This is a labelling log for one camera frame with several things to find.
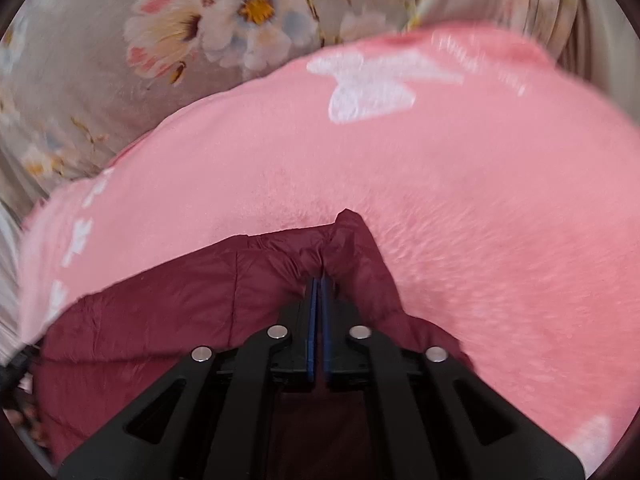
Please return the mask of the maroon quilted puffer jacket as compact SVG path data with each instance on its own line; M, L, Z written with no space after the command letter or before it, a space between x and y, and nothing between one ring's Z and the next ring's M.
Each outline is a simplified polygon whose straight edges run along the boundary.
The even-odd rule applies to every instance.
M231 237L85 296L49 328L36 393L58 468L194 348L239 348L316 280L316 382L306 392L282 390L268 434L255 441L254 479L382 479L373 472L362 393L331 390L324 379L322 278L396 346L424 352L438 344L459 354L454 338L401 307L358 214L342 212L328 226Z

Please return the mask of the pink fleece blanket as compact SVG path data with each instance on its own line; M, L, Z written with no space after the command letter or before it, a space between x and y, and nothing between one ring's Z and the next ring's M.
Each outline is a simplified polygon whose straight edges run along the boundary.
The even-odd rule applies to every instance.
M358 212L406 311L596 471L639 406L639 130L530 41L323 50L167 117L27 220L21 335L236 234Z

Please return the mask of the grey floral bed sheet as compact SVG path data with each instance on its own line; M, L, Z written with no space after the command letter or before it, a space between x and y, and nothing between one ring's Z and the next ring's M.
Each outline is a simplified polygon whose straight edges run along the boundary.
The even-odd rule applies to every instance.
M617 0L1 0L1 355L18 348L32 206L98 174L174 110L329 44L443 21L537 40L639 111L639 36Z

